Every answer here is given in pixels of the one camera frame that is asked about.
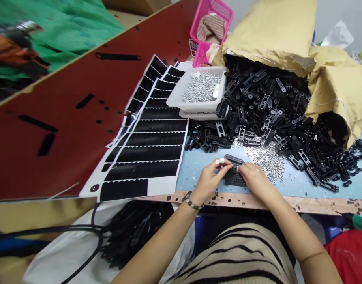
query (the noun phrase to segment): red bag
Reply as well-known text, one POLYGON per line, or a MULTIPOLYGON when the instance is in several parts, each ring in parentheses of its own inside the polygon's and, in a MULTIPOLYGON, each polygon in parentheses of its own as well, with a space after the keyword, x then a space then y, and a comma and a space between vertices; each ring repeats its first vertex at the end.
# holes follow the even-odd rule
POLYGON ((362 283, 362 231, 352 229, 335 237, 324 248, 334 261, 344 284, 362 283))

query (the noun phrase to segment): light blue work surface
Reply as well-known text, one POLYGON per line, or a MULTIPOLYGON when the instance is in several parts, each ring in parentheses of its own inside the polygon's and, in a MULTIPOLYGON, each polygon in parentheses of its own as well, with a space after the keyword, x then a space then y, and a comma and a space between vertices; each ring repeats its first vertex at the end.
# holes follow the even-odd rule
MULTIPOLYGON (((216 153, 205 153, 202 149, 184 151, 180 172, 177 179, 177 190, 194 190, 201 170, 216 158, 222 158, 225 154, 241 158, 244 162, 249 162, 249 157, 244 153, 243 147, 233 147, 232 149, 219 149, 216 153)), ((357 163, 362 168, 362 160, 357 163)), ((339 192, 334 193, 324 187, 315 187, 309 180, 306 172, 297 171, 292 164, 286 160, 283 174, 284 181, 277 180, 276 186, 283 196, 310 197, 310 198, 362 198, 362 172, 351 177, 352 184, 343 187, 343 181, 334 182, 339 186, 339 192)), ((224 185, 222 180, 218 186, 218 192, 231 193, 251 193, 246 187, 234 185, 224 185)))

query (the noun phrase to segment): white plastic container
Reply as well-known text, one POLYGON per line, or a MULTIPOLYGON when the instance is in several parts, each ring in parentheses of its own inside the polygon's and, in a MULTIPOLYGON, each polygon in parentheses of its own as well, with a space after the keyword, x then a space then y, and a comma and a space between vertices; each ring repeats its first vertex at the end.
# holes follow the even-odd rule
POLYGON ((215 113, 210 113, 210 114, 198 114, 198 113, 188 113, 188 112, 184 112, 183 110, 180 110, 179 116, 182 118, 190 118, 193 120, 198 120, 198 121, 206 121, 206 120, 224 120, 225 117, 227 116, 227 113, 229 111, 229 108, 227 108, 227 111, 225 112, 225 115, 221 118, 219 118, 215 113))
POLYGON ((166 101, 166 104, 170 107, 177 107, 188 113, 195 112, 215 112, 216 107, 221 102, 225 91, 225 80, 224 75, 228 69, 225 67, 201 67, 201 68, 192 68, 185 72, 182 78, 178 81, 177 85, 174 87, 172 93, 166 101), (219 84, 218 96, 214 101, 208 102, 199 102, 199 103, 184 103, 183 98, 188 84, 192 80, 191 74, 199 71, 201 73, 209 72, 213 75, 221 75, 221 80, 219 84))

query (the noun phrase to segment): black wire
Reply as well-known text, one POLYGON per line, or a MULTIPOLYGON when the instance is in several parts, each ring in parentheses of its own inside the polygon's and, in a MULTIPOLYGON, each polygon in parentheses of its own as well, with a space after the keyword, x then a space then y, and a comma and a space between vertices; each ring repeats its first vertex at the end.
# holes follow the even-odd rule
POLYGON ((98 202, 95 203, 93 213, 91 214, 91 225, 92 226, 94 226, 95 213, 97 212, 97 208, 99 205, 100 205, 100 203, 98 203, 98 202))
POLYGON ((72 275, 70 275, 66 280, 61 282, 61 284, 69 283, 70 280, 72 280, 78 273, 80 273, 81 270, 84 269, 86 265, 88 265, 89 262, 99 253, 99 251, 102 248, 102 244, 103 244, 103 237, 102 235, 98 235, 98 245, 93 254, 72 275))
POLYGON ((41 229, 32 229, 32 230, 24 230, 19 232, 13 232, 8 234, 0 235, 1 239, 9 239, 9 238, 16 238, 16 237, 23 237, 27 235, 36 235, 36 234, 44 234, 44 233, 53 233, 53 232, 69 232, 69 231, 85 231, 85 232, 92 232, 98 236, 98 245, 92 255, 66 280, 64 280, 61 284, 69 283, 74 277, 78 275, 84 269, 90 261, 98 254, 98 252, 102 249, 103 244, 103 233, 105 232, 104 226, 97 226, 94 224, 95 213, 97 211, 98 206, 100 203, 95 203, 94 210, 91 215, 91 225, 70 225, 70 226, 57 226, 57 227, 47 227, 41 229))

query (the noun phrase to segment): wooden table edge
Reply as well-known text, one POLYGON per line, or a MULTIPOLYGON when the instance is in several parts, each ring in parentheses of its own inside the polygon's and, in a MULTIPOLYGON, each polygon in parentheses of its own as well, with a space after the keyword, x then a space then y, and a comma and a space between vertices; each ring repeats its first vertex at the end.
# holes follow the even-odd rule
MULTIPOLYGON (((176 190, 176 192, 172 195, 148 196, 140 199, 181 203, 187 193, 188 191, 176 190)), ((362 216, 362 199, 305 198, 292 196, 284 196, 284 198, 295 211, 301 213, 338 215, 338 213, 336 213, 337 211, 340 213, 349 212, 362 216)), ((216 192, 215 195, 207 200, 205 204, 248 209, 267 209, 266 206, 253 194, 247 193, 216 192)))

